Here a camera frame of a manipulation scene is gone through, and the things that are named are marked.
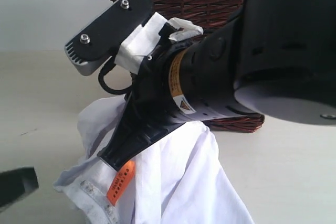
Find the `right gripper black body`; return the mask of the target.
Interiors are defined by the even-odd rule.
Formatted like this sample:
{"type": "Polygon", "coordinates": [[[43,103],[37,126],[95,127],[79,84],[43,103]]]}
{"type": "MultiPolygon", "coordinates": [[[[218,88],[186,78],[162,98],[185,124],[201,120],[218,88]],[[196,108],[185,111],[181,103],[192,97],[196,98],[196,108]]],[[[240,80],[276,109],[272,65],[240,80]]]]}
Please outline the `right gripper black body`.
{"type": "Polygon", "coordinates": [[[99,157],[115,170],[186,122],[207,120],[193,67],[203,40],[189,39],[146,60],[133,79],[126,105],[99,157]]]}

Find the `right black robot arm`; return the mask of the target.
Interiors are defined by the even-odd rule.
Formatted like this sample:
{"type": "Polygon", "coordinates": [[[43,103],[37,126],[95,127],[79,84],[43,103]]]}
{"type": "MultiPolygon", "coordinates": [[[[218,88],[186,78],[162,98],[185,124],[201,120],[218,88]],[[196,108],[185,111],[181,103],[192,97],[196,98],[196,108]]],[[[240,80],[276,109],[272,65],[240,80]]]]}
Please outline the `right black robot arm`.
{"type": "Polygon", "coordinates": [[[202,41],[145,58],[99,157],[119,170],[186,122],[255,113],[335,126],[335,0],[244,0],[202,41]]]}

